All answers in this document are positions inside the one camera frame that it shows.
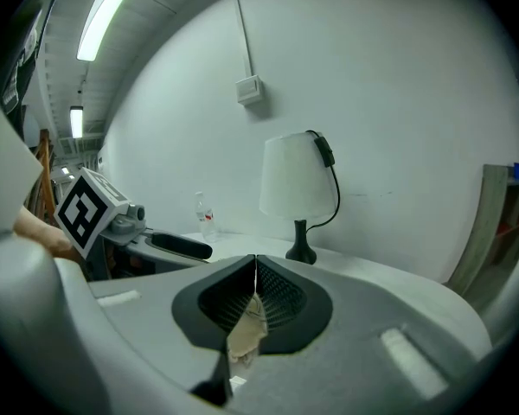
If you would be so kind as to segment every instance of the white lampshade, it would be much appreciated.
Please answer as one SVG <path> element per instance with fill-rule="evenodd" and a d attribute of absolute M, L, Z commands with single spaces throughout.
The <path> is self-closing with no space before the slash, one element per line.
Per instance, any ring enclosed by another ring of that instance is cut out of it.
<path fill-rule="evenodd" d="M 259 209 L 267 215 L 306 220 L 336 209 L 331 173 L 309 132 L 266 141 Z"/>

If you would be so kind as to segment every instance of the blue cup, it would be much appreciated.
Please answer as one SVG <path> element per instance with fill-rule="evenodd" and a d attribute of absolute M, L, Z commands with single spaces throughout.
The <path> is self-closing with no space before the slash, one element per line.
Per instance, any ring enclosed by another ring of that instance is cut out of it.
<path fill-rule="evenodd" d="M 513 178 L 519 180 L 519 163 L 513 163 Z"/>

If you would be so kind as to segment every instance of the black cable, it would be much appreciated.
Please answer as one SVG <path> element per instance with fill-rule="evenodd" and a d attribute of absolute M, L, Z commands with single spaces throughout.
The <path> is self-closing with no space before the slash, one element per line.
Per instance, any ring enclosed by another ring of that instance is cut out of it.
<path fill-rule="evenodd" d="M 319 134 L 317 134 L 315 131 L 312 131 L 312 130 L 308 130 L 306 132 L 311 132 L 312 134 L 315 134 L 317 138 L 321 138 L 321 136 Z M 336 195 L 337 195 L 337 202 L 336 202 L 336 210 L 335 210 L 335 213 L 332 215 L 332 217 L 330 217 L 327 221 L 324 221 L 323 223 L 320 223 L 318 225 L 314 225 L 314 226 L 311 226 L 311 227 L 308 227 L 308 229 L 305 231 L 305 233 L 308 233 L 311 229 L 313 229 L 314 227 L 321 227 L 321 226 L 325 226 L 325 225 L 328 225 L 329 223 L 331 223 L 335 217 L 336 217 L 336 214 L 338 214 L 338 209 L 340 209 L 340 187 L 338 186 L 338 180 L 336 178 L 336 173 L 335 173 L 335 170 L 333 169 L 332 166 L 330 166 L 330 172 L 332 172 L 332 177 L 334 178 L 335 180 L 335 185 L 336 185 Z"/>

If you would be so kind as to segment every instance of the tabletop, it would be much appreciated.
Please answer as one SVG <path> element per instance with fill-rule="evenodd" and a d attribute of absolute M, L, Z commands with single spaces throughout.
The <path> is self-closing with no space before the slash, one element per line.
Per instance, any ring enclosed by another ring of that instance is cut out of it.
<path fill-rule="evenodd" d="M 206 242 L 200 233 L 188 233 L 184 237 Z M 248 253 L 284 258 L 292 246 L 291 242 L 282 239 L 236 233 L 222 233 L 217 241 L 207 244 L 213 248 L 213 254 L 208 259 L 210 262 Z M 453 335 L 477 360 L 492 350 L 490 337 L 477 312 L 444 285 L 374 261 L 312 248 L 317 253 L 314 266 L 386 289 Z"/>

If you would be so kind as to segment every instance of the plastic bottle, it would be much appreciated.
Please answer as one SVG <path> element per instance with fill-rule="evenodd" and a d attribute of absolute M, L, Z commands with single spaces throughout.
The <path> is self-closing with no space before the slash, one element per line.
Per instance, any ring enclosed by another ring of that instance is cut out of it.
<path fill-rule="evenodd" d="M 208 243 L 218 239 L 217 227 L 215 226 L 214 211 L 207 204 L 202 192 L 196 192 L 195 211 L 200 223 L 200 232 Z"/>

